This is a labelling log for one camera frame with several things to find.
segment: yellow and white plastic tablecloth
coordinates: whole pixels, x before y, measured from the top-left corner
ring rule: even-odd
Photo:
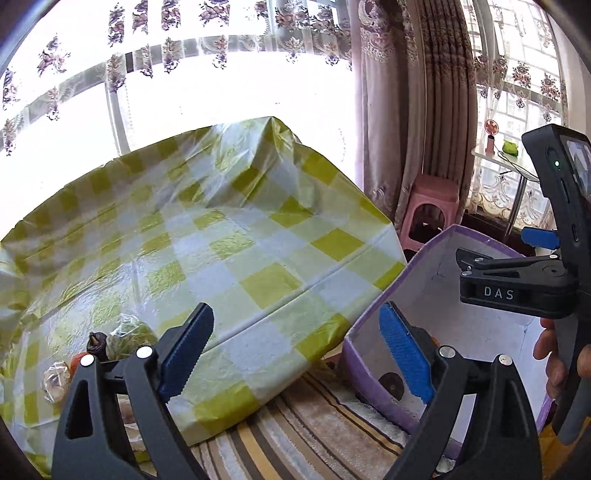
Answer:
[[[213,336],[168,404],[197,443],[339,343],[404,264],[390,221],[275,118],[150,145],[68,184],[0,243],[0,414],[48,475],[60,410],[44,370],[120,313],[160,336],[203,301]]]

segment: striped rug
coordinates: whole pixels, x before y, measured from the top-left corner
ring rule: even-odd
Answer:
[[[318,366],[192,451],[212,480],[381,480],[407,438]],[[443,458],[437,473],[452,467]]]

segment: device screen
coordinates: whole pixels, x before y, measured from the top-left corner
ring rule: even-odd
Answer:
[[[562,143],[576,172],[581,195],[591,203],[591,145],[570,137],[562,137]]]

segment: pink curtain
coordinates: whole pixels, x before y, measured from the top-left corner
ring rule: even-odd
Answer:
[[[358,0],[349,8],[358,184],[397,230],[422,171],[455,181],[463,206],[477,103],[459,0]]]

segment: stool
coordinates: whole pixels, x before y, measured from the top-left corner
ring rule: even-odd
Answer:
[[[424,245],[408,236],[413,227],[414,214],[421,205],[438,207],[443,213],[443,228],[446,229],[455,221],[457,208],[460,204],[459,196],[460,187],[451,180],[431,175],[418,175],[413,184],[400,232],[402,249],[418,252]]]

